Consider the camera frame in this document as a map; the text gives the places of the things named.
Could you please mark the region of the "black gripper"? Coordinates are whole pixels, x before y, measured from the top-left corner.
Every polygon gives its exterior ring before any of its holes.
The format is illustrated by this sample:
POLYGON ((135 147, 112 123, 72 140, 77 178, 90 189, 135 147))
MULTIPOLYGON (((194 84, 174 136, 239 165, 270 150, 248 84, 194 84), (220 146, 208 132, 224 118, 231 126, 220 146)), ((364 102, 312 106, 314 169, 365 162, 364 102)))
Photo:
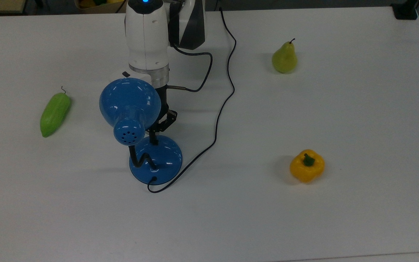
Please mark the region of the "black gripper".
POLYGON ((153 123, 153 125, 150 128, 148 128, 149 142, 152 145, 159 144, 159 139, 158 139, 159 132, 164 132, 166 129, 168 129, 176 121, 176 118, 177 118, 177 112, 171 110, 167 102, 168 88, 169 86, 165 85, 161 88, 155 89, 161 101, 161 110, 159 112, 159 115, 156 121, 153 123))

